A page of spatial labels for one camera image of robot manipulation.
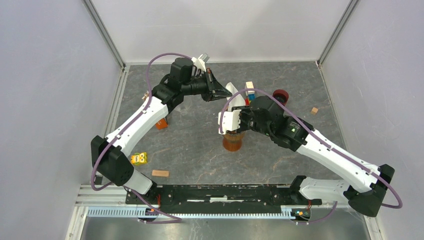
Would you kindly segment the orange coffee filter box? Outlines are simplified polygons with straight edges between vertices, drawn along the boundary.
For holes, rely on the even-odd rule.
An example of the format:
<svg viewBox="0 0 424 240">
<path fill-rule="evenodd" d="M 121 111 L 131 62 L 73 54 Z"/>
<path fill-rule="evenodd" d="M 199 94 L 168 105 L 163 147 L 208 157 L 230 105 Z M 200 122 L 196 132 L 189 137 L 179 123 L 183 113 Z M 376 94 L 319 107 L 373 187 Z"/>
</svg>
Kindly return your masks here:
<svg viewBox="0 0 424 240">
<path fill-rule="evenodd" d="M 143 101 L 144 101 L 144 102 L 146 102 L 148 97 L 149 97 L 149 93 L 148 93 L 148 92 L 146 92 L 146 93 L 144 94 L 144 96 L 142 97 Z M 168 126 L 169 126 L 169 124 L 168 124 L 167 117 L 162 118 L 161 120 L 159 120 L 159 121 L 155 124 L 155 127 L 156 127 L 158 130 L 165 129 L 165 128 L 167 128 Z"/>
</svg>

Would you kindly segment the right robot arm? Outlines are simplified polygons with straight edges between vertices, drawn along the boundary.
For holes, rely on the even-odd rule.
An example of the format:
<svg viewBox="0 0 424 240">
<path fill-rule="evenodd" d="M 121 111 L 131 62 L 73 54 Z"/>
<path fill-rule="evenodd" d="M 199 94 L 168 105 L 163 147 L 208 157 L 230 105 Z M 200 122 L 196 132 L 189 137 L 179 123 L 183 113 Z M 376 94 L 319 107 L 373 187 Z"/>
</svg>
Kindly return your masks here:
<svg viewBox="0 0 424 240">
<path fill-rule="evenodd" d="M 309 157 L 341 178 L 297 176 L 293 181 L 295 187 L 288 191 L 293 203 L 326 199 L 347 203 L 368 217 L 376 217 L 384 206 L 388 185 L 395 173 L 392 166 L 377 166 L 356 157 L 331 142 L 308 122 L 285 114 L 284 109 L 267 96 L 259 96 L 250 105 L 241 107 L 239 119 L 238 131 L 251 130 L 268 136 L 279 147 Z"/>
</svg>

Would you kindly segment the amber glass carafe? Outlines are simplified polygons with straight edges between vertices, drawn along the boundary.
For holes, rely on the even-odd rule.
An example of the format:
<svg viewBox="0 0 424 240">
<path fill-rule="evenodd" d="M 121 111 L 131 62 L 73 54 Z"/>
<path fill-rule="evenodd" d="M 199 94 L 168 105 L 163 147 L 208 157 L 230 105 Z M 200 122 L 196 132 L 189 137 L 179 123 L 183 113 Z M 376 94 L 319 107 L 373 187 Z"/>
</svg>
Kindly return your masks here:
<svg viewBox="0 0 424 240">
<path fill-rule="evenodd" d="M 245 132 L 229 132 L 223 135 L 222 145 L 229 152 L 236 152 L 242 147 Z"/>
</svg>

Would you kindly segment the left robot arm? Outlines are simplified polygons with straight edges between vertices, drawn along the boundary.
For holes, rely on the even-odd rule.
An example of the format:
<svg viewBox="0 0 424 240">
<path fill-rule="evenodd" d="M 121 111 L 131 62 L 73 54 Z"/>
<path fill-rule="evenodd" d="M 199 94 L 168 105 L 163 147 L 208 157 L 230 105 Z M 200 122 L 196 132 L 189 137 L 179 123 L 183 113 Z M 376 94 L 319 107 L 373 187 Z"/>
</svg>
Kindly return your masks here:
<svg viewBox="0 0 424 240">
<path fill-rule="evenodd" d="M 221 85 L 206 67 L 209 56 L 177 58 L 156 86 L 149 87 L 148 97 L 138 110 L 120 127 L 105 137 L 95 136 L 90 143 L 92 175 L 97 172 L 116 186 L 138 192 L 145 204 L 157 198 L 156 184 L 130 163 L 129 156 L 143 136 L 184 100 L 199 95 L 205 102 L 226 99 L 232 93 Z"/>
</svg>

